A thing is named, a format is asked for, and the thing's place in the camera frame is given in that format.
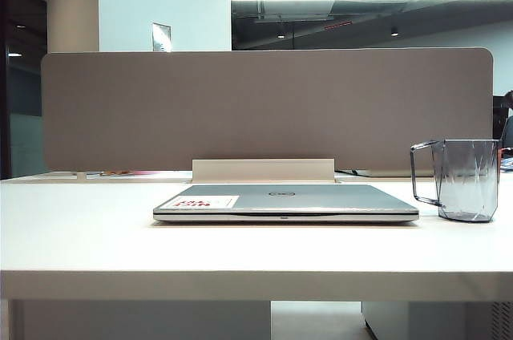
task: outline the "laptop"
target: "laptop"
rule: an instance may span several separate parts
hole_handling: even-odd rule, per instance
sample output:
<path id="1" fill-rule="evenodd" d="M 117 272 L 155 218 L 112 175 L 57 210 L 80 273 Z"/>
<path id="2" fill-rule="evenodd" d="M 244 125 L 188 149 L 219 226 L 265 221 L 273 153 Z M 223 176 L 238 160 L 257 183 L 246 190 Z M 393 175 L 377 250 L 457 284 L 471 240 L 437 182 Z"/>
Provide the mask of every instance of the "laptop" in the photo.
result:
<path id="1" fill-rule="evenodd" d="M 193 185 L 153 209 L 170 222 L 402 222 L 418 210 L 370 185 Z"/>

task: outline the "red and white sticker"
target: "red and white sticker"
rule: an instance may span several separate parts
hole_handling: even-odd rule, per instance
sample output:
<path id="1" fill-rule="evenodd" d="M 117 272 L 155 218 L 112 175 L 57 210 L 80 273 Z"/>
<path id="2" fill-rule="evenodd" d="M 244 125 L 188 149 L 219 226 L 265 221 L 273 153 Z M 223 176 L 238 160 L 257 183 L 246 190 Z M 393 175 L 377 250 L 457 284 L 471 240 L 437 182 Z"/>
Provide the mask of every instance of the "red and white sticker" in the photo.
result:
<path id="1" fill-rule="evenodd" d="M 163 209 L 231 209 L 239 196 L 178 196 Z"/>

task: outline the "desk divider panel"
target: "desk divider panel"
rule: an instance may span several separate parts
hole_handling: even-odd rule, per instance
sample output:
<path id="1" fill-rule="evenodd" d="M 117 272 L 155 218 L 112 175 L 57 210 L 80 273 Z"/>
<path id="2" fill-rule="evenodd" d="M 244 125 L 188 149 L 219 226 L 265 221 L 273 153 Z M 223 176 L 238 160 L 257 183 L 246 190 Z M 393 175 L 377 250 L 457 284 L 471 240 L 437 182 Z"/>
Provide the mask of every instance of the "desk divider panel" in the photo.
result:
<path id="1" fill-rule="evenodd" d="M 46 164 L 57 171 L 334 158 L 339 169 L 396 172 L 409 169 L 411 144 L 491 138 L 492 57 L 481 48 L 49 54 L 42 105 Z"/>

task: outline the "vent grille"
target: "vent grille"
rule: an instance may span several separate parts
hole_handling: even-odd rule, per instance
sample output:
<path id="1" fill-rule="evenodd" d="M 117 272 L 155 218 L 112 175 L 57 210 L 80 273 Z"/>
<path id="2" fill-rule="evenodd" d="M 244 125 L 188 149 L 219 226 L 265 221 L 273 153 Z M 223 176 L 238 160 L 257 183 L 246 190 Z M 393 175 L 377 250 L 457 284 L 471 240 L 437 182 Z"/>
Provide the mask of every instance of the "vent grille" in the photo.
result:
<path id="1" fill-rule="evenodd" d="M 494 302 L 491 305 L 492 340 L 513 340 L 513 302 Z"/>

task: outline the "white desk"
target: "white desk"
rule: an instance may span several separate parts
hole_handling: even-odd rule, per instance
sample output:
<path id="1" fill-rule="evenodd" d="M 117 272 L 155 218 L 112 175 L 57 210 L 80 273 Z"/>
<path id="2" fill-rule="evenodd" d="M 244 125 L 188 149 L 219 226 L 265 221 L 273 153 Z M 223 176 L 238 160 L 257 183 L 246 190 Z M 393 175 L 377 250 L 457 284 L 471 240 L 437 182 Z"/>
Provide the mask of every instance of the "white desk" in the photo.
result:
<path id="1" fill-rule="evenodd" d="M 512 174 L 494 220 L 475 225 L 438 218 L 408 179 L 366 182 L 421 219 L 164 226 L 152 208 L 187 184 L 3 182 L 2 298 L 513 301 Z"/>

